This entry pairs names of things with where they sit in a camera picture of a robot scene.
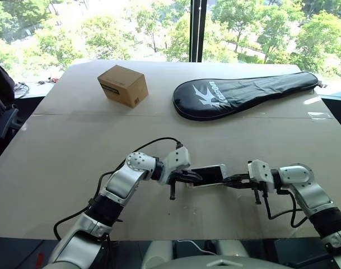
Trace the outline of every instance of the glass window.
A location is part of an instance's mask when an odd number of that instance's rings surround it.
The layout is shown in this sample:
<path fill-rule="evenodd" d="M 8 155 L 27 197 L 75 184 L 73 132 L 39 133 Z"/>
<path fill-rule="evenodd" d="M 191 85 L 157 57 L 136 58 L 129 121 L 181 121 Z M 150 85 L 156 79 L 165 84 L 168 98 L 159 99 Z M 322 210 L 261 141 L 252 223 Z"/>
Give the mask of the glass window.
<path fill-rule="evenodd" d="M 190 0 L 0 1 L 0 64 L 15 81 L 78 59 L 188 61 Z"/>
<path fill-rule="evenodd" d="M 203 61 L 289 63 L 341 79 L 341 0 L 208 0 Z"/>

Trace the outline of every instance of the white logo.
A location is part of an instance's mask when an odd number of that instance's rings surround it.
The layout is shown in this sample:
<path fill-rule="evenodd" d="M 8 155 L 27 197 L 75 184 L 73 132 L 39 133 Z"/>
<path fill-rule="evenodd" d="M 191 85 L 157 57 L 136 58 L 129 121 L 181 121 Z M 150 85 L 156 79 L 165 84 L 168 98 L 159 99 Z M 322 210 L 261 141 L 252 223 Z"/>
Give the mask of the white logo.
<path fill-rule="evenodd" d="M 216 98 L 210 91 L 209 88 L 207 87 L 206 90 L 206 94 L 202 94 L 194 85 L 194 91 L 195 94 L 200 96 L 202 99 L 199 99 L 200 102 L 202 102 L 203 105 L 210 105 L 210 106 L 215 106 L 217 108 L 220 108 L 221 105 L 224 106 L 230 106 L 230 104 L 228 103 L 228 101 L 226 100 L 226 98 L 222 95 L 222 93 L 219 91 L 219 88 L 216 86 L 216 84 L 213 81 L 209 81 L 211 88 L 214 90 L 215 94 L 217 95 L 218 98 Z M 220 103 L 219 102 L 212 102 L 212 99 L 220 99 Z"/>

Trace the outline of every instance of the brown box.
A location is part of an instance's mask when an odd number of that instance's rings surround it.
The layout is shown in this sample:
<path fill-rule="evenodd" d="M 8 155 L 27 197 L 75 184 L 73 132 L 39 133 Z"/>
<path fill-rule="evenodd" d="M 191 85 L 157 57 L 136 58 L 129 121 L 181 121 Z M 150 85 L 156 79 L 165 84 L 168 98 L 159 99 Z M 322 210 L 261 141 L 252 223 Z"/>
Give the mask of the brown box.
<path fill-rule="evenodd" d="M 107 98 L 134 108 L 148 95 L 146 79 L 143 74 L 114 66 L 98 77 Z"/>

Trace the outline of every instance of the table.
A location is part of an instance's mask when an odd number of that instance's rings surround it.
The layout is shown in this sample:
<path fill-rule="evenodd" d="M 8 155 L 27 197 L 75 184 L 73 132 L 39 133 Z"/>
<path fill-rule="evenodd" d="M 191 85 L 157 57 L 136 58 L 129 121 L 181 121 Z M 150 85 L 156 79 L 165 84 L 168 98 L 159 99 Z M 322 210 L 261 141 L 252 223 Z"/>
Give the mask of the table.
<path fill-rule="evenodd" d="M 96 79 L 114 64 L 145 74 L 150 95 L 134 109 L 105 98 Z M 0 236 L 54 238 L 53 224 L 81 209 L 94 195 L 99 175 L 133 149 L 174 136 L 189 149 L 192 167 L 224 163 L 230 174 L 248 160 L 272 168 L 301 162 L 341 209 L 341 126 L 313 92 L 270 100 L 210 122 L 193 122 L 172 106 L 175 87 L 196 78 L 237 78 L 298 72 L 291 65 L 160 63 L 96 60 L 71 66 L 0 158 Z M 144 153 L 165 157 L 174 143 Z M 269 197 L 275 213 L 289 197 Z M 113 240 L 260 239 L 318 236 L 307 221 L 268 220 L 250 190 L 143 182 L 114 225 Z M 61 236 L 72 225 L 60 226 Z"/>

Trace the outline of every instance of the smartphone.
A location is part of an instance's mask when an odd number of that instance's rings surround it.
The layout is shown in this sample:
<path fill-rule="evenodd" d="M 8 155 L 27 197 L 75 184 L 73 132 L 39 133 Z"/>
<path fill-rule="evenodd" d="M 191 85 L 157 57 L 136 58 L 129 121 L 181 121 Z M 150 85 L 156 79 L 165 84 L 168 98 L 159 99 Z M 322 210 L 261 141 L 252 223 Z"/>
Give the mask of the smartphone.
<path fill-rule="evenodd" d="M 198 173 L 203 180 L 200 182 L 188 183 L 190 188 L 220 185 L 223 180 L 228 177 L 225 164 L 194 168 L 192 171 Z"/>

